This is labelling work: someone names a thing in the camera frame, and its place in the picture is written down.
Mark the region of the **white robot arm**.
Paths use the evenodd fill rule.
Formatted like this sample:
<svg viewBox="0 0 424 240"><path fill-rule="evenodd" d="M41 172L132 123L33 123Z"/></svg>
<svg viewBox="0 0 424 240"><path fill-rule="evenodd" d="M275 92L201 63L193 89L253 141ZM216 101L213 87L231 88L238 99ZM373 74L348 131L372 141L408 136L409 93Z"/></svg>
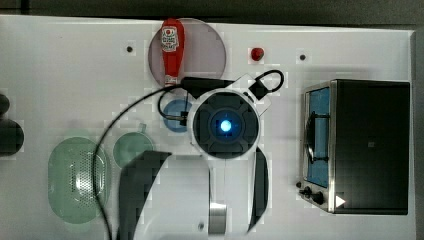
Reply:
<svg viewBox="0 0 424 240"><path fill-rule="evenodd" d="M251 232L268 202L260 138L269 106L248 88L196 97L182 145L144 151L122 169L117 240L228 240Z"/></svg>

